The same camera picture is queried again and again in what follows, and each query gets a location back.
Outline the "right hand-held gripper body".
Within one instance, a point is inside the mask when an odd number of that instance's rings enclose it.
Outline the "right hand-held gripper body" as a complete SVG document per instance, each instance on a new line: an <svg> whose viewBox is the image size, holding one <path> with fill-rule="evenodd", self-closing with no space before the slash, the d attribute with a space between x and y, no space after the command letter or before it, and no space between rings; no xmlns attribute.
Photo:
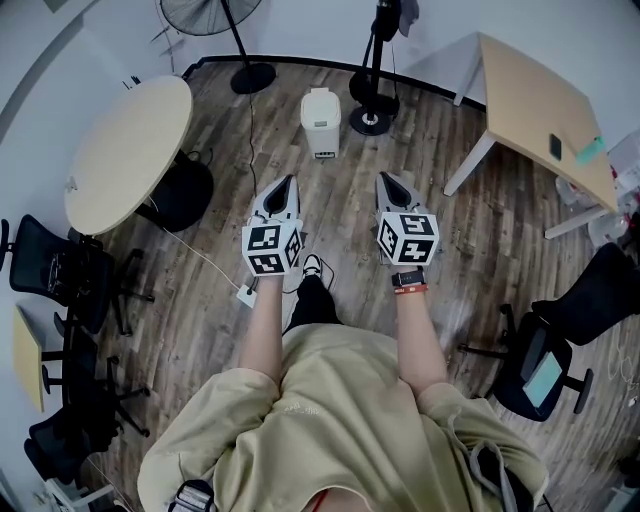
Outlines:
<svg viewBox="0 0 640 512"><path fill-rule="evenodd" d="M380 262L393 266L426 267L440 241L436 216L422 206L383 211L376 218Z"/></svg>

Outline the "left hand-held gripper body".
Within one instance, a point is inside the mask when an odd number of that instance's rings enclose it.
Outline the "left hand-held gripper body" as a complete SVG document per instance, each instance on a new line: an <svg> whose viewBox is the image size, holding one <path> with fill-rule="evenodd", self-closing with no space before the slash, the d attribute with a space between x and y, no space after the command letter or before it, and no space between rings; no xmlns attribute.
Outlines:
<svg viewBox="0 0 640 512"><path fill-rule="evenodd" d="M242 228L242 255L254 277L284 276L298 264L304 243L299 206L270 214L251 208Z"/></svg>

